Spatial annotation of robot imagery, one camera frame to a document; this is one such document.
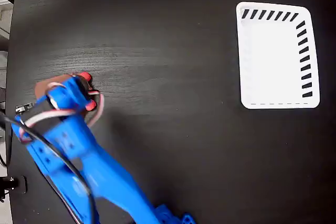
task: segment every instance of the floor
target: floor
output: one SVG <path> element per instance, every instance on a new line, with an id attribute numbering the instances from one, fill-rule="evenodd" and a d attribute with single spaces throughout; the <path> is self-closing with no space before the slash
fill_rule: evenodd
<path id="1" fill-rule="evenodd" d="M 0 87 L 6 87 L 6 67 L 7 53 L 0 51 Z M 0 129 L 0 153 L 5 159 L 5 132 Z M 7 169 L 0 166 L 0 177 L 7 176 Z M 12 214 L 10 211 L 9 195 L 6 195 L 4 203 L 0 202 L 0 224 L 12 224 Z"/>

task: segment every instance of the white wire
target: white wire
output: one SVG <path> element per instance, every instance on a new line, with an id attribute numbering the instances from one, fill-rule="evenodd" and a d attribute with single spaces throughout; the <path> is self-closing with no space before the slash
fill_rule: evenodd
<path id="1" fill-rule="evenodd" d="M 104 98 L 104 95 L 100 93 L 99 91 L 92 91 L 92 92 L 89 92 L 89 94 L 99 94 L 99 103 L 97 107 L 97 112 L 93 115 L 93 117 L 87 123 L 88 127 L 92 127 L 103 114 L 105 98 Z"/>
<path id="2" fill-rule="evenodd" d="M 47 118 L 55 118 L 60 116 L 69 116 L 72 114 L 75 114 L 75 110 L 49 110 L 44 111 L 42 113 L 39 113 L 37 115 L 32 116 L 28 120 L 24 122 L 24 124 L 27 127 L 32 127 L 34 124 L 36 124 L 39 121 L 42 121 Z M 19 129 L 19 136 L 22 136 L 24 134 L 24 130 L 22 128 Z"/>

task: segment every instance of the black stripe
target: black stripe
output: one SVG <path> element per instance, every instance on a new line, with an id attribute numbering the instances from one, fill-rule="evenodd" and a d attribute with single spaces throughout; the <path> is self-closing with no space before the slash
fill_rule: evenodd
<path id="1" fill-rule="evenodd" d="M 310 64 L 308 64 L 308 65 L 302 67 L 302 68 L 301 68 L 301 71 L 305 71 L 305 70 L 307 70 L 307 69 L 310 69 Z"/>
<path id="2" fill-rule="evenodd" d="M 273 14 L 274 14 L 274 11 L 271 10 L 271 12 L 268 14 L 268 17 L 266 19 L 269 20 Z"/>
<path id="3" fill-rule="evenodd" d="M 275 17 L 274 20 L 278 20 L 278 18 L 280 18 L 280 16 L 281 16 L 282 13 L 283 13 L 283 12 L 278 12 L 278 14 L 277 14 L 277 16 Z"/>
<path id="4" fill-rule="evenodd" d="M 249 9 L 245 9 L 242 18 L 245 18 L 246 15 L 248 14 Z"/>
<path id="5" fill-rule="evenodd" d="M 304 43 L 306 43 L 306 42 L 308 42 L 308 39 L 307 39 L 307 38 L 305 38 L 305 39 L 303 39 L 302 41 L 300 41 L 300 42 L 298 43 L 298 45 L 301 46 L 302 44 L 304 44 Z"/>
<path id="6" fill-rule="evenodd" d="M 260 13 L 259 19 L 262 19 L 262 17 L 265 15 L 265 13 L 266 13 L 266 10 L 262 10 L 261 13 Z"/>
<path id="7" fill-rule="evenodd" d="M 298 38 L 299 38 L 300 36 L 306 34 L 306 33 L 307 33 L 307 30 L 303 30 L 302 32 L 300 32 L 300 33 L 298 34 Z"/>
<path id="8" fill-rule="evenodd" d="M 313 96 L 313 92 L 312 91 L 310 91 L 310 92 L 305 93 L 305 94 L 302 95 L 302 97 L 312 97 L 312 96 Z"/>
<path id="9" fill-rule="evenodd" d="M 309 83 L 307 83 L 307 84 L 305 84 L 305 85 L 302 85 L 302 88 L 303 88 L 303 89 L 311 88 L 311 86 L 312 86 L 312 84 L 311 84 L 311 82 L 309 82 Z"/>
<path id="10" fill-rule="evenodd" d="M 299 51 L 299 54 L 302 54 L 304 52 L 307 52 L 309 50 L 309 47 L 305 47 Z"/>
<path id="11" fill-rule="evenodd" d="M 309 55 L 303 57 L 303 58 L 300 60 L 300 62 L 304 62 L 304 61 L 306 61 L 306 60 L 310 60 Z"/>
<path id="12" fill-rule="evenodd" d="M 292 22 L 298 15 L 298 13 L 294 13 L 293 17 L 290 19 L 290 22 Z"/>
<path id="13" fill-rule="evenodd" d="M 290 12 L 286 13 L 286 15 L 284 16 L 284 18 L 282 19 L 282 21 L 285 21 L 288 18 L 289 14 L 290 14 Z"/>
<path id="14" fill-rule="evenodd" d="M 305 21 L 302 21 L 299 25 L 296 26 L 296 29 L 299 29 L 300 27 L 304 26 L 306 24 Z"/>
<path id="15" fill-rule="evenodd" d="M 307 74 L 305 76 L 302 76 L 301 80 L 306 80 L 306 79 L 309 79 L 309 78 L 311 78 L 311 73 L 309 73 L 309 74 Z"/>
<path id="16" fill-rule="evenodd" d="M 258 10 L 253 10 L 253 12 L 252 12 L 252 15 L 251 15 L 251 18 L 250 18 L 250 19 L 253 19 L 253 18 L 254 18 L 254 16 L 257 14 L 257 12 L 258 12 Z"/>

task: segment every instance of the black table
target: black table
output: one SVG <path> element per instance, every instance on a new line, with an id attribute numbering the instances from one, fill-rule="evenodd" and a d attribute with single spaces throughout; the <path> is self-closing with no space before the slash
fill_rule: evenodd
<path id="1" fill-rule="evenodd" d="M 321 102 L 248 110 L 240 102 L 235 8 L 306 7 Z M 154 205 L 198 223 L 335 223 L 335 0 L 15 0 L 7 108 L 34 101 L 37 81 L 87 70 L 106 95 L 98 142 Z M 72 223 L 16 139 L 14 223 Z M 127 214 L 98 201 L 102 223 Z"/>

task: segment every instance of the white plastic tray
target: white plastic tray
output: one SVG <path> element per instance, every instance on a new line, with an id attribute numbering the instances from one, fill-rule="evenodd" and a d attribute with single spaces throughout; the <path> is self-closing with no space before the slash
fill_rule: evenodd
<path id="1" fill-rule="evenodd" d="M 241 2 L 236 12 L 242 104 L 248 109 L 315 108 L 320 88 L 309 11 Z"/>

